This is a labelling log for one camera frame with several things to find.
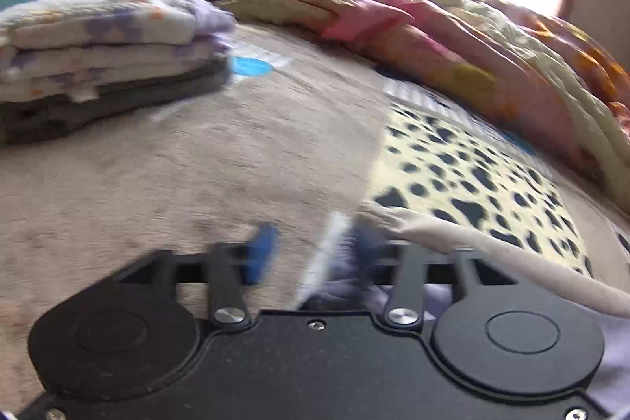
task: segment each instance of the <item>beige fabric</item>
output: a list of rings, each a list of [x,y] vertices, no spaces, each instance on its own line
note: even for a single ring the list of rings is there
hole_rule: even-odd
[[[595,279],[630,293],[630,253],[621,246],[614,228],[630,235],[628,216],[601,191],[573,173],[551,168],[560,197],[580,231]]]
[[[129,259],[243,240],[272,221],[280,246],[248,302],[288,307],[328,213],[356,208],[387,118],[382,77],[277,29],[237,36],[292,61],[218,94],[2,149],[3,409],[40,391],[30,324]]]
[[[441,253],[453,253],[460,247],[475,248],[506,271],[517,273],[560,297],[598,312],[630,318],[630,294],[476,229],[453,225],[405,208],[385,208],[373,202],[362,204],[358,215],[400,239]]]

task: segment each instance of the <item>pink fabric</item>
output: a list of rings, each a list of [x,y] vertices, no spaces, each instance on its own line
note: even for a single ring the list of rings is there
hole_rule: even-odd
[[[356,0],[355,7],[342,12],[335,22],[324,29],[321,37],[350,43],[368,34],[374,35],[384,27],[414,23],[411,15],[396,7],[373,0]]]

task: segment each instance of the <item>quilted blanket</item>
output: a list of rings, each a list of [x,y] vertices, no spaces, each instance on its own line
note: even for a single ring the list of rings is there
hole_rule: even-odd
[[[576,27],[505,0],[227,0],[297,24],[473,108],[630,211],[630,78]]]

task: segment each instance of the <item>lavender fabric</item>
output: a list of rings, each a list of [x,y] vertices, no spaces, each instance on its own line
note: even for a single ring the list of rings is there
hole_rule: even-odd
[[[217,10],[204,0],[190,0],[191,11],[195,16],[195,35],[203,36],[234,32],[234,15]]]
[[[384,239],[370,228],[353,226],[330,260],[328,278],[304,302],[303,310],[369,310],[381,312],[391,287],[374,285],[367,269]],[[424,285],[424,318],[439,318],[453,303],[450,285]],[[605,350],[588,395],[610,413],[630,406],[630,319],[595,312],[591,315],[604,334]]]

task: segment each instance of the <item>black spots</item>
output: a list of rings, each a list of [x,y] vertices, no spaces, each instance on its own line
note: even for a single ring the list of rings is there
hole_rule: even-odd
[[[477,187],[472,185],[470,182],[462,180],[461,184],[464,186],[465,190],[467,190],[468,192],[471,192],[473,194],[477,194],[479,192],[479,189],[477,189]]]
[[[560,216],[560,219],[562,219],[562,222],[565,223],[566,227],[570,229],[574,235],[577,235],[575,228],[573,228],[573,223],[571,223],[568,219],[563,218],[562,216]]]
[[[529,185],[529,187],[531,187],[534,191],[536,191],[538,194],[542,194],[540,190],[532,184],[532,181],[526,175],[523,175],[523,179],[525,180],[525,182],[527,182],[527,185]]]
[[[420,197],[424,197],[428,193],[428,191],[426,190],[426,187],[424,187],[424,185],[422,184],[412,184],[409,186],[409,190],[414,196],[420,196]]]
[[[439,219],[443,219],[444,221],[449,221],[451,223],[455,223],[456,225],[459,225],[459,223],[455,220],[455,218],[451,216],[448,212],[445,212],[444,210],[435,209],[435,210],[431,210],[431,212],[433,213],[435,217]]]
[[[442,184],[439,180],[432,179],[431,183],[434,185],[436,191],[443,192],[446,191],[446,185]]]
[[[499,203],[499,200],[497,200],[497,198],[495,198],[493,196],[489,196],[487,198],[490,200],[490,203],[494,206],[494,208],[496,208],[497,210],[503,210],[501,208],[501,204]]]
[[[558,199],[558,197],[556,196],[555,192],[552,192],[550,194],[547,194],[547,198],[549,198],[549,201],[551,203],[553,203],[554,205],[558,206],[558,207],[562,207],[562,203],[560,203],[560,200]]]
[[[412,164],[411,162],[403,162],[400,167],[405,173],[415,173],[418,171],[418,166]]]
[[[429,169],[433,173],[435,173],[437,176],[439,176],[439,178],[443,178],[444,177],[444,170],[442,168],[440,168],[437,164],[430,165]]]
[[[527,200],[523,198],[519,193],[515,192],[513,197],[514,197],[514,201],[518,203],[520,206],[529,208],[529,204],[527,203]]]
[[[442,107],[446,107],[447,109],[451,109],[451,107],[448,104],[445,104],[443,101],[441,101],[439,98],[435,98],[433,97],[434,102],[437,102],[438,104],[440,104]]]
[[[529,173],[529,176],[531,176],[531,178],[534,179],[534,182],[536,182],[538,185],[543,185],[543,181],[541,181],[541,178],[538,175],[538,173],[536,173],[533,169],[530,169],[528,173]]]
[[[453,204],[453,207],[466,216],[468,222],[477,229],[480,229],[481,220],[487,219],[486,209],[479,203],[456,200],[455,198],[450,200],[450,202]]]
[[[446,144],[444,140],[435,137],[433,134],[429,134],[429,139],[433,141],[434,143]]]
[[[497,223],[501,225],[502,228],[510,229],[510,225],[508,224],[507,220],[502,215],[497,214],[495,216],[495,219],[497,220]]]
[[[400,191],[395,187],[390,187],[389,191],[382,196],[376,196],[374,201],[383,207],[409,207],[402,194],[400,194]]]
[[[560,225],[560,223],[558,223],[558,218],[553,215],[553,212],[545,209],[545,214],[547,214],[547,217],[549,218],[549,223],[551,223],[551,226],[553,226],[554,229],[556,229],[556,227],[562,229],[562,226]]]
[[[529,231],[529,235],[527,236],[527,245],[533,249],[537,253],[542,253],[541,247],[538,246],[538,240],[536,239],[536,234],[533,231]]]
[[[437,154],[437,157],[439,157],[439,159],[445,164],[453,164],[455,162],[455,157],[451,154]]]
[[[514,246],[518,246],[520,248],[523,247],[521,241],[519,241],[519,238],[512,235],[511,233],[501,233],[500,231],[491,229],[490,235],[492,235],[495,239],[499,239],[500,241],[509,242],[510,244],[514,244]]]
[[[553,239],[549,239],[549,242],[551,243],[551,247],[556,250],[556,253],[559,254],[562,258],[564,258],[565,254],[562,253],[562,250],[558,247],[558,244],[556,244]]]
[[[406,137],[406,138],[408,138],[408,137],[409,137],[409,135],[408,135],[408,134],[405,134],[404,132],[402,132],[402,131],[400,131],[400,130],[398,130],[398,129],[395,129],[395,128],[390,127],[390,126],[387,126],[387,128],[388,128],[388,130],[391,132],[391,134],[393,135],[393,137],[395,137],[395,138],[402,138],[403,136],[404,136],[404,137]]]
[[[452,130],[439,128],[437,129],[437,135],[447,143],[450,143],[450,139],[455,135],[455,132],[453,132]]]
[[[497,163],[497,161],[495,161],[494,159],[490,159],[486,154],[484,154],[478,148],[475,148],[474,153],[475,153],[476,156],[481,157],[481,159],[486,161],[488,164],[496,164]]]
[[[592,278],[593,276],[593,265],[590,262],[590,258],[584,257],[584,267],[587,269],[588,275]]]
[[[575,258],[578,258],[580,256],[580,250],[578,249],[577,245],[571,239],[566,239],[566,243],[569,245],[569,248],[571,248],[571,253],[573,253],[573,256]]]
[[[621,246],[623,246],[626,249],[626,251],[630,253],[630,242],[628,242],[628,239],[626,239],[626,236],[623,233],[617,233],[617,238],[619,239]]]
[[[487,190],[493,191],[493,192],[497,191],[497,186],[492,181],[492,178],[490,178],[490,173],[488,173],[486,170],[484,170],[484,168],[480,168],[479,166],[475,166],[472,169],[472,175],[478,181],[480,181],[480,184],[483,185]]]

